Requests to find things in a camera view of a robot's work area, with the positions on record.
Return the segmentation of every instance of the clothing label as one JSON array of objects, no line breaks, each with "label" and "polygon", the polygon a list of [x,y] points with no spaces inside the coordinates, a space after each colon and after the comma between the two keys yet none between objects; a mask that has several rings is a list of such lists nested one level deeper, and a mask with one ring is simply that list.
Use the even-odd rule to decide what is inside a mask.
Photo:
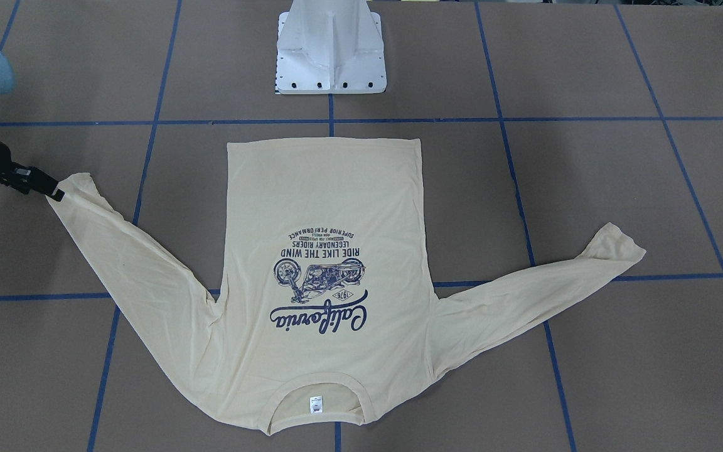
[{"label": "clothing label", "polygon": [[319,412],[322,412],[322,396],[321,395],[317,395],[316,397],[310,398],[309,404],[311,406],[312,414],[319,414]]}]

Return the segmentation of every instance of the grid line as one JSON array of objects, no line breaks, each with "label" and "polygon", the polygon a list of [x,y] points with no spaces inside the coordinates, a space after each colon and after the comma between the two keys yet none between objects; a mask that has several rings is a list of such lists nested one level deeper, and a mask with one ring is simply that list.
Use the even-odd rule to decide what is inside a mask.
[{"label": "grid line", "polygon": [[[329,103],[332,117],[306,119],[161,119],[157,121],[2,121],[0,127],[63,127],[63,126],[214,126],[222,124],[388,124],[414,122],[589,122],[589,121],[660,121],[659,116],[586,116],[586,117],[382,117],[334,118],[333,103]],[[663,117],[666,121],[723,121],[721,116]]]},{"label": "grid line", "polygon": [[[485,60],[487,61],[487,69],[490,73],[490,85],[493,88],[493,99],[496,102],[496,111],[499,118],[499,126],[501,130],[501,136],[504,139],[504,152],[506,154],[508,166],[510,166],[510,176],[513,180],[515,187],[515,201],[517,203],[517,210],[520,214],[520,220],[523,222],[523,230],[526,239],[526,252],[528,254],[528,261],[531,266],[536,266],[534,261],[534,251],[532,250],[532,240],[530,232],[528,232],[528,223],[526,221],[526,215],[523,209],[523,202],[520,200],[520,188],[517,182],[517,173],[515,171],[515,165],[513,164],[513,158],[511,157],[510,151],[510,140],[507,136],[506,124],[504,122],[504,115],[501,111],[501,103],[498,96],[498,87],[496,85],[496,77],[493,71],[493,61],[490,60],[490,49],[487,47],[487,36],[485,35],[485,26],[481,20],[481,11],[479,9],[479,2],[475,2],[474,8],[476,8],[476,22],[479,25],[479,34],[481,35],[481,44],[485,53]],[[565,421],[565,431],[568,435],[568,444],[570,446],[570,452],[576,452],[576,439],[574,437],[574,428],[570,422],[570,415],[568,413],[568,403],[565,400],[565,388],[562,385],[562,375],[560,374],[559,364],[557,364],[557,352],[554,350],[554,338],[551,335],[551,326],[549,322],[543,321],[543,327],[545,328],[545,340],[549,348],[549,358],[551,360],[551,367],[554,370],[554,380],[557,383],[557,395],[560,400],[560,408],[562,409],[563,421]]]},{"label": "grid line", "polygon": [[[163,95],[166,89],[166,77],[169,74],[169,66],[172,62],[172,54],[174,52],[174,40],[178,34],[178,23],[180,20],[180,9],[183,0],[178,0],[174,12],[174,20],[172,22],[172,32],[169,36],[169,48],[166,49],[166,62],[164,62],[163,75],[161,76],[161,86],[158,88],[158,102],[155,105],[155,116],[153,117],[153,128],[149,133],[149,142],[147,143],[147,153],[144,157],[144,167],[141,171],[141,183],[139,184],[138,193],[136,195],[136,209],[132,216],[132,223],[138,226],[138,218],[141,214],[141,197],[144,191],[144,181],[146,181],[149,171],[149,161],[152,158],[153,146],[155,145],[155,133],[158,131],[158,119],[161,115],[161,106],[163,106]],[[111,358],[113,357],[113,347],[115,342],[115,333],[119,327],[119,317],[121,311],[118,306],[113,308],[113,322],[108,339],[108,349],[105,353],[104,365],[102,366],[102,378],[100,380],[100,389],[97,393],[97,405],[94,408],[94,417],[91,422],[91,434],[88,438],[88,452],[93,452],[95,441],[97,440],[97,430],[99,429],[100,415],[102,412],[102,404],[104,394],[108,384],[108,374],[110,372]]]},{"label": "grid line", "polygon": [[[640,283],[641,281],[683,281],[683,280],[706,280],[723,279],[723,274],[659,274],[659,275],[622,275],[613,278],[611,283]],[[434,288],[447,287],[476,287],[492,281],[434,281]],[[209,289],[211,295],[219,295],[219,289]],[[68,294],[24,294],[24,295],[0,295],[2,301],[55,301],[55,300],[80,300],[93,298],[111,298],[107,292],[80,292]]]},{"label": "grid line", "polygon": [[665,116],[663,115],[663,109],[660,108],[660,103],[657,101],[657,95],[655,95],[654,89],[651,87],[651,82],[649,81],[649,77],[646,74],[646,69],[643,68],[643,62],[640,60],[640,56],[638,55],[638,51],[635,48],[635,43],[632,41],[632,37],[629,33],[629,29],[626,27],[626,23],[623,20],[623,17],[621,15],[621,11],[618,8],[618,5],[613,5],[613,9],[615,10],[615,14],[618,15],[619,21],[621,23],[621,28],[623,29],[623,32],[626,35],[626,40],[629,42],[629,46],[632,49],[632,54],[635,56],[635,61],[638,63],[638,68],[640,69],[641,74],[643,75],[643,80],[646,82],[646,88],[649,90],[649,94],[651,95],[651,99],[654,101],[655,108],[657,109],[657,114],[660,116],[660,120],[663,123],[663,128],[665,128],[666,135],[668,136],[668,142],[671,144],[671,149],[674,152],[674,157],[677,158],[677,163],[680,166],[680,171],[682,172],[683,178],[685,178],[685,183],[688,185],[688,191],[691,192],[691,198],[694,200],[694,204],[697,207],[697,211],[699,212],[699,217],[702,220],[702,225],[705,227],[705,232],[708,235],[708,238],[710,240],[710,244],[712,245],[712,248],[715,252],[715,259],[718,260],[719,265],[721,266],[721,272],[723,274],[723,256],[721,255],[721,251],[718,249],[718,243],[715,241],[714,234],[712,233],[712,229],[710,228],[710,223],[708,223],[708,218],[705,214],[705,210],[702,209],[702,205],[699,202],[699,197],[697,196],[697,191],[695,191],[694,184],[691,183],[691,177],[688,176],[688,171],[685,168],[685,162],[682,160],[682,156],[680,156],[680,151],[677,149],[677,144],[674,141],[674,136],[671,133],[671,129],[668,126],[668,121],[666,120]]},{"label": "grid line", "polygon": [[[333,117],[333,94],[328,95],[328,136],[334,136],[334,117]],[[334,452],[342,452],[342,423],[333,423],[333,449]]]}]

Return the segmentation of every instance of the neckline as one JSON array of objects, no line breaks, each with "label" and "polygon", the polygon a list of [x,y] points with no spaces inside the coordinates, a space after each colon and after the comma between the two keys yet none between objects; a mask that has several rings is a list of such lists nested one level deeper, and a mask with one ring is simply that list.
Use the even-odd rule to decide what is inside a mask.
[{"label": "neckline", "polygon": [[[359,398],[362,415],[350,414],[349,412],[324,412],[323,414],[305,414],[301,416],[288,417],[280,421],[272,422],[276,409],[284,398],[290,392],[308,386],[310,384],[333,383],[341,384],[345,388],[350,389]],[[294,426],[303,426],[304,424],[313,424],[317,422],[349,422],[352,424],[365,424],[369,419],[375,419],[373,404],[367,390],[361,383],[356,381],[350,375],[338,372],[320,372],[309,375],[301,375],[293,378],[284,384],[281,384],[275,392],[270,395],[267,404],[261,409],[258,418],[258,429],[267,435],[275,434],[283,429]]]}]

